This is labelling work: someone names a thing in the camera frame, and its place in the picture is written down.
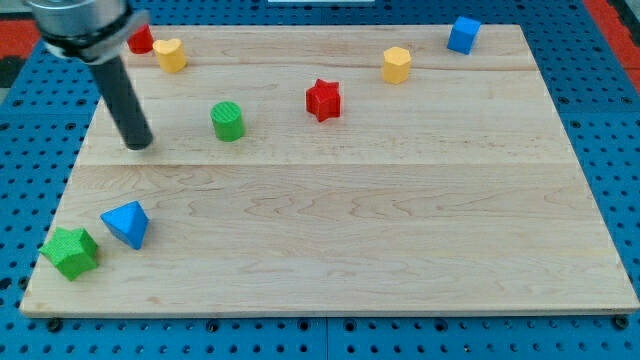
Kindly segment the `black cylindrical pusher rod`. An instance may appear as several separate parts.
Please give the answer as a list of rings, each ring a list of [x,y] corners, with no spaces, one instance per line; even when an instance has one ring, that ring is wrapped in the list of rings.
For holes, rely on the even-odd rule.
[[[125,146],[130,150],[148,147],[153,134],[121,58],[89,65],[89,70]]]

